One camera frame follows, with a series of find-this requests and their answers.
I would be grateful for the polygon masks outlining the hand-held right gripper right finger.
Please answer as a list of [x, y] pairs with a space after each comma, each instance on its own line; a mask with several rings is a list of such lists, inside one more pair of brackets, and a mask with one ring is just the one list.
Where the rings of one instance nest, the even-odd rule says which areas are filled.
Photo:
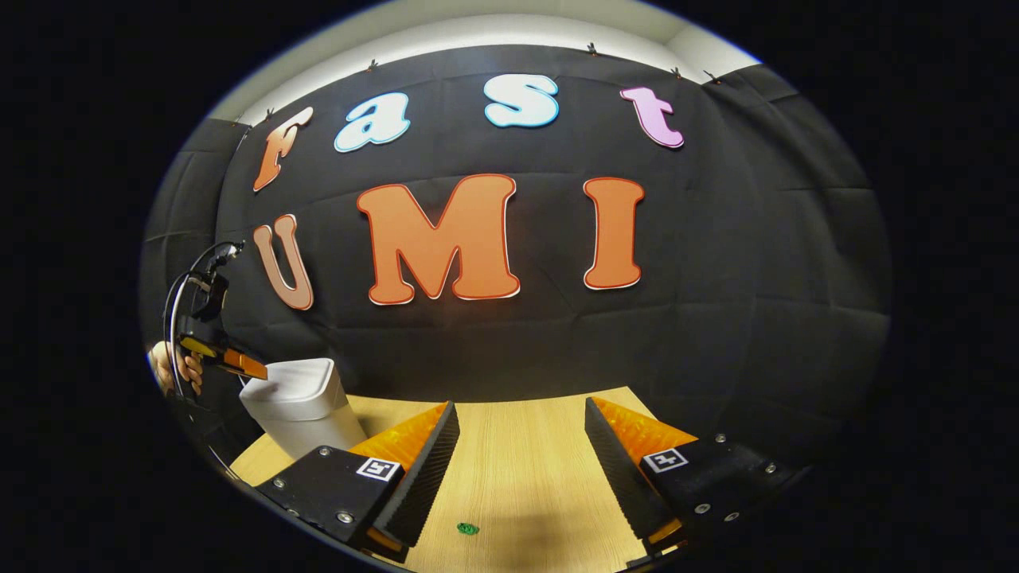
[[586, 399], [584, 429], [649, 555], [719, 540], [809, 471], [725, 435], [696, 438], [600, 396]]

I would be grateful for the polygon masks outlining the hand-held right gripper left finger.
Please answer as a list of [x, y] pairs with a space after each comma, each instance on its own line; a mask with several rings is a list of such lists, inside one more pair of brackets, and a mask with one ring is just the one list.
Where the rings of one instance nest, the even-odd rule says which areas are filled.
[[314, 446], [255, 489], [340, 544], [404, 563], [459, 433], [455, 404], [447, 400], [348, 450]]

